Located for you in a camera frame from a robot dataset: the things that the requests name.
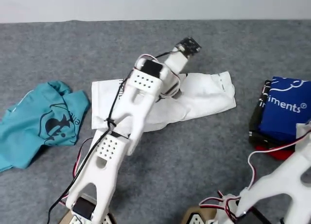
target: red object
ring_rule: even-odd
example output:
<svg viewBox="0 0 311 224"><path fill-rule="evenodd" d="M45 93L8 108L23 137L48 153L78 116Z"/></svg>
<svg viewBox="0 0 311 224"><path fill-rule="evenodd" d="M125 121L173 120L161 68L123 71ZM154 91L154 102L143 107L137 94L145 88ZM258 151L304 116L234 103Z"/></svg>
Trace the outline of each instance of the red object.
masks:
<svg viewBox="0 0 311 224"><path fill-rule="evenodd" d="M260 145L257 145L255 147L255 149L258 151L267 150L266 147L263 147ZM294 151L292 151L292 150L279 150L279 151L274 151L274 152L270 152L267 154L269 154L270 156L274 157L277 160L283 160L284 161L287 158L289 158L293 153L294 153Z"/></svg>

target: printed logo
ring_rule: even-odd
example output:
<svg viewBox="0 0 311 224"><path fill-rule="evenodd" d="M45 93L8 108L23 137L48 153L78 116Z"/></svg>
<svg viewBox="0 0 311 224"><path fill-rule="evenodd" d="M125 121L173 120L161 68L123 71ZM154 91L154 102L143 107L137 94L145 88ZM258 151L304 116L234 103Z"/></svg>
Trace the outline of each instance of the printed logo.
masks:
<svg viewBox="0 0 311 224"><path fill-rule="evenodd" d="M305 103L302 103L301 105L296 105L295 103L294 104L285 103L285 102L281 102L280 100L278 100L274 97L271 97L271 95L269 95L268 102L271 102L274 105L278 105L283 109L293 111L296 113L300 113L301 108L303 108L303 109L307 108L307 104L305 104Z"/></svg>
<svg viewBox="0 0 311 224"><path fill-rule="evenodd" d="M51 111L43 114L40 118L40 130L38 136L45 139L44 144L53 145L60 138L68 138L71 143L75 143L76 133L75 124L80 124L71 112L68 111L64 103L53 104L50 106ZM68 116L63 114L61 119L51 118L50 114L54 111L63 109L63 112L68 112Z"/></svg>
<svg viewBox="0 0 311 224"><path fill-rule="evenodd" d="M281 92L288 91L293 88L301 87L305 82L308 82L308 81L294 80L294 79L284 78L284 77L275 78L271 82L271 84L275 84L273 85L274 88L270 89L270 91L272 90L281 91Z"/></svg>

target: black cable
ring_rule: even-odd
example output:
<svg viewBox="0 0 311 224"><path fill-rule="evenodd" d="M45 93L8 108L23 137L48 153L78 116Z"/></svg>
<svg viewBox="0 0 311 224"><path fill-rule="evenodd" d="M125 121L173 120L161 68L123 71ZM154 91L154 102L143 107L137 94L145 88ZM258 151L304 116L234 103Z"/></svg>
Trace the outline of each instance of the black cable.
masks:
<svg viewBox="0 0 311 224"><path fill-rule="evenodd" d="M92 146L92 148L90 149L90 151L87 153L85 159L83 160L81 167L79 168L76 176L73 178L73 180L71 181L71 183L68 185L68 187L65 189L65 191L60 195L60 197L51 205L51 207L49 208L48 211L48 221L47 224L50 223L50 219L51 219L51 212L52 210L56 207L56 205L62 200L62 198L69 192L70 188L73 186L73 184L76 182L78 176L80 175L81 171L83 170L83 167L85 166L85 164L87 163L88 159L90 158L90 156L92 155L93 151L96 149L97 145L102 141L102 139L110 132L111 127L110 125L113 123L113 120L111 119L111 115L112 115L112 111L113 108L116 104L119 92L121 90L121 88L123 87L123 85L126 83L127 79L130 77L132 73L132 70L130 71L130 73L127 75L127 77L123 80L123 82L120 84L119 88L118 88L118 92L116 94L116 97L111 105L110 108L110 112L107 118L107 126L108 129L98 138L98 140L95 142L95 144Z"/></svg>
<svg viewBox="0 0 311 224"><path fill-rule="evenodd" d="M84 144L85 143L87 143L89 140L91 140L91 139L93 139L93 138L87 138L86 140L84 140L83 141L83 143L82 143L82 145L80 146L80 149L79 149L79 152L78 152L78 156L77 156L77 160L76 160L76 162L74 163L74 166L73 166L73 170L72 170L72 178L74 178L74 171L75 171L75 168L76 167L78 167L78 158L79 158L79 156L81 157L81 151L82 151L82 148L83 148L83 146L84 146Z"/></svg>
<svg viewBox="0 0 311 224"><path fill-rule="evenodd" d="M80 218L77 215L74 215L74 217L79 221L80 224L83 224Z"/></svg>
<svg viewBox="0 0 311 224"><path fill-rule="evenodd" d="M168 54L174 54L176 52L180 52L180 50L175 51L175 52L164 52L164 53L162 53L160 55L155 56L155 58L160 58L160 57L163 57L163 56L168 55Z"/></svg>

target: gray carpet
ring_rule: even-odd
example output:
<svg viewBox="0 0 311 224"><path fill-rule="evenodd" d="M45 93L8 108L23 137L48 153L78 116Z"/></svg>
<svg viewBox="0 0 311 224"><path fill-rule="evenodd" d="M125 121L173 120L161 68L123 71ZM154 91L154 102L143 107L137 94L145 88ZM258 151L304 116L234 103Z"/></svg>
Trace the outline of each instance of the gray carpet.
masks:
<svg viewBox="0 0 311 224"><path fill-rule="evenodd" d="M124 77L141 53L165 52L188 35L203 49L186 71L229 71L237 107L145 134L121 166L110 206L120 224L177 224L189 206L216 195L217 189L238 194L248 185L246 159L253 150L247 141L248 120L265 79L311 80L310 21L3 24L0 114L49 80L62 80L91 97L92 81ZM94 134L90 117L89 111L77 146L52 147L26 170L0 173L0 223L46 223L49 206L71 181L78 146ZM259 176L280 164L267 155L257 155L253 162ZM289 196L281 195L259 202L258 208L276 223L289 203ZM64 213L58 206L52 223Z"/></svg>

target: white robotic arm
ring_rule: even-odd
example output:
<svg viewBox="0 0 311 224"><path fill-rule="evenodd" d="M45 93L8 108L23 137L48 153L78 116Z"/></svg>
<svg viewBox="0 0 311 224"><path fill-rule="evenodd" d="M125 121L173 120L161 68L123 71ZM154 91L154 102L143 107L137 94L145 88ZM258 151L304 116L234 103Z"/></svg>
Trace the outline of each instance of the white robotic arm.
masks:
<svg viewBox="0 0 311 224"><path fill-rule="evenodd" d="M172 97L179 91L178 73L188 59L199 52L200 46L185 38L169 52L162 64L156 58L142 56L124 85L124 93L107 119L107 128L97 130L89 157L82 163L80 174L69 189L66 206L81 223L101 224L115 191L118 170L125 155L131 155L137 146L146 118L159 96ZM118 124L131 117L132 129L128 135L118 133ZM96 187L95 201L82 194L88 184Z"/></svg>

